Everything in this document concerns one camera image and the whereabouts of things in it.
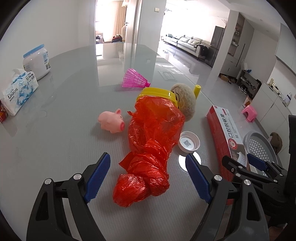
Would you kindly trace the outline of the red plastic bag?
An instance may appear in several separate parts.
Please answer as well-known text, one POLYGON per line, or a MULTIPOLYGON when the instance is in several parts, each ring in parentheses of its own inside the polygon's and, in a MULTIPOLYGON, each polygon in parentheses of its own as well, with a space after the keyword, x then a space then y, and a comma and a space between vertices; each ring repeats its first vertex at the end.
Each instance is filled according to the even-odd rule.
POLYGON ((126 173, 119 175, 113 190, 113 201, 121 207, 169 189, 167 163, 185 123, 184 114, 161 97, 139 98, 129 115, 130 152, 119 163, 126 173))

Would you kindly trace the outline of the yellow cylinder toy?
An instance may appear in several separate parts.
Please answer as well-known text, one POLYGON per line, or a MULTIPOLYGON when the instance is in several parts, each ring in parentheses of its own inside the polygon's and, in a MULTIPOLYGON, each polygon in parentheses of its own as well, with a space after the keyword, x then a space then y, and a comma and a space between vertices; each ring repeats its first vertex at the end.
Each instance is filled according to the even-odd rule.
POLYGON ((201 86, 200 85, 195 85, 195 87, 194 87, 194 95, 195 95, 196 99, 198 98, 200 91, 201 91, 201 86))

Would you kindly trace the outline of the red soda can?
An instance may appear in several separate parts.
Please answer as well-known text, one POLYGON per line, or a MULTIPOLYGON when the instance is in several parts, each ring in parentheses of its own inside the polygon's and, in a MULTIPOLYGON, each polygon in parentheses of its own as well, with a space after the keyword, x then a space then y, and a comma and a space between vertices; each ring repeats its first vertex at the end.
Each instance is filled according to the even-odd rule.
POLYGON ((0 122, 3 123, 7 117, 8 117, 8 113, 6 112, 4 105, 0 101, 0 122))

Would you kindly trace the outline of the beige plush sloth toy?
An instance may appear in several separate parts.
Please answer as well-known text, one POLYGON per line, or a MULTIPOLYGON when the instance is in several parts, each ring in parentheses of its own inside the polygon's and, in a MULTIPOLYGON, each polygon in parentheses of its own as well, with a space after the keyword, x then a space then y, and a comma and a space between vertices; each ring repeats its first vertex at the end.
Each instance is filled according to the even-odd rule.
POLYGON ((193 90, 186 84, 177 83, 172 86, 179 110, 185 116, 185 122, 190 121, 195 114, 196 97, 193 90))

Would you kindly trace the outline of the white bottle cap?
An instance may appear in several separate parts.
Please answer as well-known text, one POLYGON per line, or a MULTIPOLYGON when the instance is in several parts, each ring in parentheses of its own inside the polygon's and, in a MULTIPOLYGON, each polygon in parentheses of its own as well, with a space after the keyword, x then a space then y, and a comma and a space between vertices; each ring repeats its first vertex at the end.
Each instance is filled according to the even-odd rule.
POLYGON ((178 147, 185 153, 193 153, 200 147, 200 140, 196 134, 183 131, 180 134, 178 147))

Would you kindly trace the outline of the red white toothpaste box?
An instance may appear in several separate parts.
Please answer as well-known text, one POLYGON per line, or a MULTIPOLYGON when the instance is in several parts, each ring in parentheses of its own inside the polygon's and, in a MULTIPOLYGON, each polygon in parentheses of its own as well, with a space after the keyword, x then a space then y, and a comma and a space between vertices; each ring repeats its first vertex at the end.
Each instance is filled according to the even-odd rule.
POLYGON ((213 105, 206 117, 214 140, 221 176, 232 181, 234 174, 222 165, 222 158, 229 156, 249 170, 247 151, 242 138, 228 109, 213 105))

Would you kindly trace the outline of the white low cabinet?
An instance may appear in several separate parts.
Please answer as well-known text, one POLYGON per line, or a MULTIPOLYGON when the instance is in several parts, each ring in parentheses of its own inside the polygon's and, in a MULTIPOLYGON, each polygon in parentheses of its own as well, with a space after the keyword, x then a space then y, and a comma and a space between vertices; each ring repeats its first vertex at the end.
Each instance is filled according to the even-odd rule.
POLYGON ((263 83, 250 105, 257 111, 256 119, 268 135, 276 132, 283 142, 288 141, 288 116, 291 112, 278 94, 263 83))

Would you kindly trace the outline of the pink rubber pig toy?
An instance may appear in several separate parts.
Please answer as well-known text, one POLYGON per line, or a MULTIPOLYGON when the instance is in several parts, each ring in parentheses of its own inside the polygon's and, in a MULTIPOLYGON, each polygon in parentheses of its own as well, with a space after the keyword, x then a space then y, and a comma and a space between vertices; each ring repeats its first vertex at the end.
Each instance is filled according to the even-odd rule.
POLYGON ((98 117, 101 129, 110 133, 120 133, 125 129, 125 122, 121 115, 121 109, 115 112, 104 111, 98 117))

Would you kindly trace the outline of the dark tall cabinet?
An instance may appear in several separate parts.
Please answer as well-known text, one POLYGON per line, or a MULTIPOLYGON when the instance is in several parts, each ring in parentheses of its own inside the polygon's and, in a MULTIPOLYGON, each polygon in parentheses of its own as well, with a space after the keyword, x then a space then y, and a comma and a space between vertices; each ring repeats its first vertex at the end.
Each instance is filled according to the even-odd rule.
POLYGON ((205 63, 210 67, 213 67, 215 60, 217 58, 223 37, 225 33, 225 28, 215 27, 214 34, 210 43, 210 47, 208 48, 208 53, 205 59, 205 63))

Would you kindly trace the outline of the grey perforated trash basket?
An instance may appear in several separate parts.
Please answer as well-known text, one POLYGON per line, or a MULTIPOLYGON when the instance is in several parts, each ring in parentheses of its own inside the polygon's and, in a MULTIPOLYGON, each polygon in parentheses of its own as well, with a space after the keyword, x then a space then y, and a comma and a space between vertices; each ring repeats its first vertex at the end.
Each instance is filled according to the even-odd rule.
POLYGON ((252 154, 262 161, 278 164, 270 142, 262 134, 255 131, 248 132, 243 139, 243 144, 248 154, 252 154))

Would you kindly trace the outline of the pink plastic stool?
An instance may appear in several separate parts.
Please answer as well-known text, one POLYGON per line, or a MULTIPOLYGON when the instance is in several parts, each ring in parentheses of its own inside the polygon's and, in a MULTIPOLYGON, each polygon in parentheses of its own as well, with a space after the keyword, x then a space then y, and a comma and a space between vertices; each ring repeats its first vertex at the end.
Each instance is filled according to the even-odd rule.
POLYGON ((242 110, 242 114, 246 116, 246 120, 252 123, 257 118, 257 111, 251 105, 248 105, 242 110))

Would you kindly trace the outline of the brown bag on floor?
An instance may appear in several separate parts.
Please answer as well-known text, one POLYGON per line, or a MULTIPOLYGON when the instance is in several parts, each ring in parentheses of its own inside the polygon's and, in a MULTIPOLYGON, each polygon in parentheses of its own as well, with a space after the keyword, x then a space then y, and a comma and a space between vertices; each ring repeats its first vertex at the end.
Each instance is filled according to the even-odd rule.
POLYGON ((275 154, 277 155, 282 149, 282 139, 279 136, 279 134, 276 132, 272 132, 270 134, 270 137, 271 137, 270 144, 271 144, 275 154))

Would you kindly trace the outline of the grey sofa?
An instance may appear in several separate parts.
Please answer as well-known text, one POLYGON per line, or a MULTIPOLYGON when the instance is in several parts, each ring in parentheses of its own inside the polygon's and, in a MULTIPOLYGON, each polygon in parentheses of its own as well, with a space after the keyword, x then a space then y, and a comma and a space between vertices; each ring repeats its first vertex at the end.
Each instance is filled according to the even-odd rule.
POLYGON ((197 59, 203 60, 206 59, 210 48, 210 42, 197 37, 188 37, 185 35, 174 37, 171 34, 167 34, 163 37, 163 41, 175 46, 177 49, 179 48, 194 55, 197 59))

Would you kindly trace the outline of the white jar blue lid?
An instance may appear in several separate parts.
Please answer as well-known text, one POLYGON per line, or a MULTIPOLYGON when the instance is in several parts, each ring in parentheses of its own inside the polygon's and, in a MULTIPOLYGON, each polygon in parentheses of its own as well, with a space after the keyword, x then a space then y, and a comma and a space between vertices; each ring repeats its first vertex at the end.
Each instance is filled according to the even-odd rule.
POLYGON ((23 69, 26 72, 32 71, 37 80, 40 80, 49 73, 51 65, 48 51, 45 49, 44 44, 37 46, 23 55, 23 69))

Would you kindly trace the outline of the black shoe rack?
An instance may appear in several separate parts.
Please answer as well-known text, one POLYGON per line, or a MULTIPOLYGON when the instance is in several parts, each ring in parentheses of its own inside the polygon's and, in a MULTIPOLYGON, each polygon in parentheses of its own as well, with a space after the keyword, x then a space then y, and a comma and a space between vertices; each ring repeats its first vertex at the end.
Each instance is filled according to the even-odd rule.
POLYGON ((237 84, 239 89, 248 95, 253 100, 262 86, 262 82, 258 79, 253 78, 249 72, 241 70, 237 77, 237 84))

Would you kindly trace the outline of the yellow plastic container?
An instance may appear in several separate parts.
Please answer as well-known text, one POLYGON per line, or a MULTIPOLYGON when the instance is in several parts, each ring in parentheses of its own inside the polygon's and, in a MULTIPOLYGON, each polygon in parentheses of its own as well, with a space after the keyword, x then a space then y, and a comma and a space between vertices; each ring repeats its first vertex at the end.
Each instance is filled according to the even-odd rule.
POLYGON ((177 107, 177 108, 179 107, 178 101, 176 100, 176 95, 169 90, 155 88, 155 87, 146 87, 138 95, 136 101, 138 101, 141 97, 146 96, 146 95, 166 98, 166 99, 170 100, 174 104, 175 107, 177 107))

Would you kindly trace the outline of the pink plastic shuttlecock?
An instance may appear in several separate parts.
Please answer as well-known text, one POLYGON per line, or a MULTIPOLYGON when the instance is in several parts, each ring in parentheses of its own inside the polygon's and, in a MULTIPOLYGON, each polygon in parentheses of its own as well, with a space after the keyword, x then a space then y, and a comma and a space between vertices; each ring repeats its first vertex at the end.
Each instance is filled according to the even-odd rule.
POLYGON ((136 70, 129 68, 123 77, 122 87, 125 88, 145 88, 150 87, 150 83, 146 78, 139 74, 136 70))

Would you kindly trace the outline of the white blue tissue pack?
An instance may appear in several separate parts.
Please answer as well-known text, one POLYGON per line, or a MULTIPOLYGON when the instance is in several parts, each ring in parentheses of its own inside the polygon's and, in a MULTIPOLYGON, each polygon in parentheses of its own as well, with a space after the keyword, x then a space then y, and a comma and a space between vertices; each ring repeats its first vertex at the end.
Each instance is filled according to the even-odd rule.
POLYGON ((15 116, 38 86, 34 72, 14 69, 8 84, 1 89, 1 102, 8 114, 15 116))

